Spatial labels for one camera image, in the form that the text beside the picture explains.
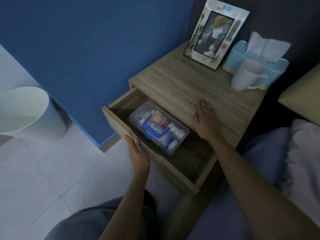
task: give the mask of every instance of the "pillow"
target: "pillow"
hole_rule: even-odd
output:
[[[320,127],[295,119],[282,176],[282,193],[320,226]]]

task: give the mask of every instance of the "picture frame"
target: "picture frame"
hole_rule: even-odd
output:
[[[218,0],[207,0],[184,56],[216,70],[249,13]]]

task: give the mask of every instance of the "clear plastic box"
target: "clear plastic box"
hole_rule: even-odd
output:
[[[148,100],[129,117],[129,121],[166,153],[172,155],[190,133],[190,129]]]

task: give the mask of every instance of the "white mug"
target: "white mug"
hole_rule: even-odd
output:
[[[235,74],[231,80],[231,87],[235,90],[242,91],[245,89],[255,89],[263,84],[268,79],[268,76],[262,75],[264,72],[264,65],[260,64],[256,60],[245,59],[241,62],[240,67],[236,70]],[[252,84],[256,83],[259,78],[264,77],[265,80],[256,86],[252,86]]]

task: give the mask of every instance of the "tissue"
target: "tissue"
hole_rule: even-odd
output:
[[[250,55],[274,64],[290,48],[291,44],[274,39],[263,39],[257,32],[252,32],[247,51]]]

